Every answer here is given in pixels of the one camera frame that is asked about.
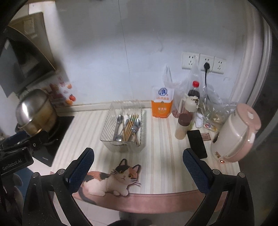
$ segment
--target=wall socket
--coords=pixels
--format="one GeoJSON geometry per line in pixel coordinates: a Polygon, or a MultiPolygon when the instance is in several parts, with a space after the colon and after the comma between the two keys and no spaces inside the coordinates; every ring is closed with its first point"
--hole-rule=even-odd
{"type": "Polygon", "coordinates": [[[212,67],[213,67],[213,61],[214,61],[214,56],[207,56],[207,55],[204,55],[204,54],[200,54],[200,57],[199,57],[199,68],[204,71],[204,64],[207,62],[209,63],[209,72],[212,71],[212,67]]]}
{"type": "Polygon", "coordinates": [[[224,70],[226,67],[226,60],[221,58],[214,58],[214,64],[212,67],[212,72],[218,73],[218,74],[224,74],[224,70]]]}
{"type": "Polygon", "coordinates": [[[194,59],[199,62],[199,56],[198,53],[182,52],[182,68],[191,69],[194,59]]]}

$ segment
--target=white oil bottle lid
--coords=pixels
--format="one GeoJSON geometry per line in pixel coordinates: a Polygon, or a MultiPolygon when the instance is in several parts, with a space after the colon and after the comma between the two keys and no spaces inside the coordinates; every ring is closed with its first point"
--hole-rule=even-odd
{"type": "Polygon", "coordinates": [[[184,108],[185,110],[189,112],[196,112],[199,106],[199,98],[194,96],[194,97],[188,97],[185,100],[184,103],[184,108]]]}

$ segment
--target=phone screen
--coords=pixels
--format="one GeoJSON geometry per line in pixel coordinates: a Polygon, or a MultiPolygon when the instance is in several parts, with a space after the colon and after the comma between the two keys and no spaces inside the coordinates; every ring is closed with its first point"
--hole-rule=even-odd
{"type": "Polygon", "coordinates": [[[188,140],[191,149],[198,156],[199,159],[207,158],[206,148],[201,136],[200,130],[190,130],[187,131],[188,140]]]}

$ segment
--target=blue gripper pad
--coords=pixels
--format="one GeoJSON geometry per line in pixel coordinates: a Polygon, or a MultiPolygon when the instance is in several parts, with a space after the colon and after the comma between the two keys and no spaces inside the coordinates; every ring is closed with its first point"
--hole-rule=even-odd
{"type": "Polygon", "coordinates": [[[204,161],[201,161],[191,148],[184,150],[182,160],[199,191],[208,194],[212,182],[212,176],[209,172],[211,171],[210,167],[204,161]]]}
{"type": "Polygon", "coordinates": [[[86,148],[74,163],[74,169],[68,178],[68,191],[72,194],[78,191],[85,176],[94,162],[95,154],[93,149],[86,148]]]}

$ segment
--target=orange and white pouch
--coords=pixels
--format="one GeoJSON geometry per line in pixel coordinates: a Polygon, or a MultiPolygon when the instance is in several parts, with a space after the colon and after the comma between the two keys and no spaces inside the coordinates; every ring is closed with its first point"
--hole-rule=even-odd
{"type": "Polygon", "coordinates": [[[152,88],[152,114],[153,117],[167,118],[171,113],[174,98],[174,89],[152,88]]]}

